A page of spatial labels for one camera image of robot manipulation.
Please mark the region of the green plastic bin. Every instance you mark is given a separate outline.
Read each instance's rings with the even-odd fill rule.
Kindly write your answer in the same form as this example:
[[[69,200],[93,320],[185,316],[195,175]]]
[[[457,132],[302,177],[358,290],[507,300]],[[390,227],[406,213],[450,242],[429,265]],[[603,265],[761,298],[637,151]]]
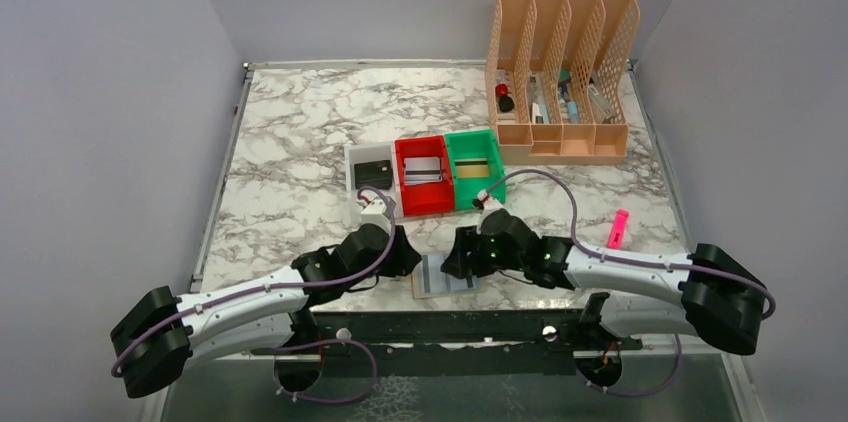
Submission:
[[[471,210],[478,193],[505,176],[495,134],[491,129],[451,132],[444,139],[453,176],[455,210]]]

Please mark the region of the red plastic bin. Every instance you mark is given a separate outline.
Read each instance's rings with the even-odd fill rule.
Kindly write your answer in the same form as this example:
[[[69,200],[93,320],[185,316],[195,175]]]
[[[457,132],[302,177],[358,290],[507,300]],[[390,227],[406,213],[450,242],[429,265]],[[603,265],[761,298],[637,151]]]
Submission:
[[[452,212],[454,183],[444,137],[398,139],[394,148],[404,216]]]

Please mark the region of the silver credit card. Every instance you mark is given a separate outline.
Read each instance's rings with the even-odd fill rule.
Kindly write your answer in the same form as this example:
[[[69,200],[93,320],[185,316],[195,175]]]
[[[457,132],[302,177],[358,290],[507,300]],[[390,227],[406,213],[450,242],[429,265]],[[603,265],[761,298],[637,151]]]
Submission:
[[[420,185],[442,181],[442,166],[439,157],[409,157],[403,160],[404,183]]]

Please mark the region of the white plastic bin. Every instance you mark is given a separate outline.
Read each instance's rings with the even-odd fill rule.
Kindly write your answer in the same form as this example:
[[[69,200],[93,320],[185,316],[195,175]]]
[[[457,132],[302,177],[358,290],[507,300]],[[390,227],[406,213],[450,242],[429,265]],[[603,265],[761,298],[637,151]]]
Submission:
[[[403,217],[397,160],[393,141],[365,145],[348,145],[343,149],[348,217],[351,223],[361,221],[361,199],[357,192],[365,186],[384,193],[394,204],[397,220]]]

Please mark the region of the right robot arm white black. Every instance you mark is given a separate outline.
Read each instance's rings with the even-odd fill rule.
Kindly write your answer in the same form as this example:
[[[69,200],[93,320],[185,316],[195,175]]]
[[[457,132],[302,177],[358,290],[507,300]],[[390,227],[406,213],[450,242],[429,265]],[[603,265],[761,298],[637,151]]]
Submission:
[[[605,249],[540,236],[504,209],[457,229],[441,270],[457,279],[517,271],[546,289],[619,292],[590,312],[609,335],[691,335],[736,355],[755,353],[772,312],[765,285],[718,246],[674,255]]]

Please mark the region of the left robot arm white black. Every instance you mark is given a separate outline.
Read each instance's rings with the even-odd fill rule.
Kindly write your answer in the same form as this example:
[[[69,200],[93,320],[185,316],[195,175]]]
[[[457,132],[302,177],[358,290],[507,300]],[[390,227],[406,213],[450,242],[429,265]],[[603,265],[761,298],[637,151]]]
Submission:
[[[306,350],[321,338],[311,308],[365,279],[406,276],[421,260],[403,227],[364,224],[341,243],[248,282],[183,295],[152,289],[110,333],[111,374],[129,397],[141,398],[209,360],[254,349]]]

